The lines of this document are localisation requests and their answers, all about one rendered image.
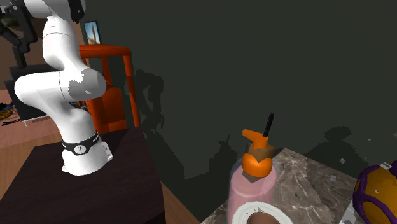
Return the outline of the pink bottle with orange sprayer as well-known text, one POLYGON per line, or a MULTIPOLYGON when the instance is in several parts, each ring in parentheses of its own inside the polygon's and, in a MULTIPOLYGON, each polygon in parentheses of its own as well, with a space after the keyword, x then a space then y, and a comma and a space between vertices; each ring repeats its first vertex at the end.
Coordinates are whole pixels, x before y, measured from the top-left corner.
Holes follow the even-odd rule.
POLYGON ((268 135, 273 120, 274 114, 271 113, 263 132, 242 131, 247 145, 230 179, 228 224, 233 224, 234 213, 241 205, 252 201, 272 201, 277 171, 272 160, 275 147, 269 143, 268 135))

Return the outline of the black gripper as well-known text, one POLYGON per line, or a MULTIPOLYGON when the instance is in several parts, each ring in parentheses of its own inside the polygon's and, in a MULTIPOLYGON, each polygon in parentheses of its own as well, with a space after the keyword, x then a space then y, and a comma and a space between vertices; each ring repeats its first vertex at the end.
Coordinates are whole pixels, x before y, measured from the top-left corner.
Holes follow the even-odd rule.
POLYGON ((22 43, 31 44, 38 40, 37 34, 32 26, 30 14, 24 3, 10 3, 8 6, 1 7, 2 10, 0 12, 0 35, 13 45, 12 49, 15 60, 17 62, 17 66, 26 67, 27 64, 24 53, 20 51, 19 47, 22 43), (1 22, 1 17, 3 15, 14 18, 17 21, 19 28, 21 28, 23 32, 22 38, 18 38, 17 35, 8 28, 8 25, 4 25, 1 22))

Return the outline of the yellow ball with purple bands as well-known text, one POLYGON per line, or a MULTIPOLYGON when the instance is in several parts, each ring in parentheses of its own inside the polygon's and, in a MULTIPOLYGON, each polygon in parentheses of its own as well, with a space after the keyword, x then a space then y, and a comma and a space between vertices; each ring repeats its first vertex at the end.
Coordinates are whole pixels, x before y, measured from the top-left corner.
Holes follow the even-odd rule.
POLYGON ((366 224, 397 224, 397 160, 388 165, 367 167, 354 187, 353 208, 366 224))

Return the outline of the blue wall picture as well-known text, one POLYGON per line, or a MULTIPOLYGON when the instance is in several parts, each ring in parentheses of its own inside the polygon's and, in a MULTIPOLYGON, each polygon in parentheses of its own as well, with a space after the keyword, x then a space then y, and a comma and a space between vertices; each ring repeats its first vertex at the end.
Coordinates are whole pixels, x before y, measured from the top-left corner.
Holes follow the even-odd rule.
POLYGON ((97 21, 89 21, 84 23, 84 28, 87 36, 87 41, 89 45, 101 44, 101 38, 99 35, 97 21))

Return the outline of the white bowl with brown inside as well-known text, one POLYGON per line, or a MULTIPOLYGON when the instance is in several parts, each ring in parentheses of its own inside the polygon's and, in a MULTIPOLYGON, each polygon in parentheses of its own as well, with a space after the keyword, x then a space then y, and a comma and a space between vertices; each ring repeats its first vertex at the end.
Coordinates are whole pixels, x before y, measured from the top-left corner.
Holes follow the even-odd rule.
POLYGON ((279 224, 294 224, 290 217, 283 213, 280 209, 265 202, 247 202, 237 208, 232 216, 231 224, 248 224, 249 218, 254 213, 268 214, 276 219, 279 224))

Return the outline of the dark robot stand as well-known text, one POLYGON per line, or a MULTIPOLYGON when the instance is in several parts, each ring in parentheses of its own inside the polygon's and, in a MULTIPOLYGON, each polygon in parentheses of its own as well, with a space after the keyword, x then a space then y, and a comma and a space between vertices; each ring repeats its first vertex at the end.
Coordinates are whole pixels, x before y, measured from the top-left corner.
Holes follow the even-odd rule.
POLYGON ((166 224, 162 186, 140 127, 101 136, 113 159, 62 172, 61 144, 33 148, 0 199, 0 224, 166 224))

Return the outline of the dark low cabinet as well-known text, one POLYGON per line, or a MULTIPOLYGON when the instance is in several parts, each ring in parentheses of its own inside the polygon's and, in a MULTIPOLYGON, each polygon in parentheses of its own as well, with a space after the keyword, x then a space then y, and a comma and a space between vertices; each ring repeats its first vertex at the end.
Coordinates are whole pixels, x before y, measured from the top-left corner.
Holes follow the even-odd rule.
POLYGON ((14 67, 10 67, 9 70, 11 77, 13 79, 5 81, 4 84, 18 112, 20 119, 22 121, 26 121, 33 118, 46 116, 44 112, 21 102, 15 94, 14 86, 17 79, 21 76, 25 76, 32 73, 52 72, 52 71, 56 71, 56 69, 49 66, 48 64, 36 64, 36 65, 29 65, 25 68, 19 68, 18 66, 14 66, 14 67))

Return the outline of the orange frame furniture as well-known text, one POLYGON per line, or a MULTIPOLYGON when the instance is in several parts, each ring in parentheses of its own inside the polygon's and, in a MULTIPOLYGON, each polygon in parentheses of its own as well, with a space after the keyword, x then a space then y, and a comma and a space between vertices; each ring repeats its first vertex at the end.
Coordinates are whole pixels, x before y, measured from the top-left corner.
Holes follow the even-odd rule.
POLYGON ((126 115, 122 102, 122 91, 112 85, 111 81, 108 57, 112 56, 123 57, 132 118, 134 120, 134 126, 140 126, 130 49, 124 46, 94 44, 80 45, 79 50, 83 62, 86 62, 87 59, 90 58, 99 58, 101 60, 102 73, 106 80, 106 91, 104 95, 85 101, 97 132, 103 134, 127 128, 126 115))

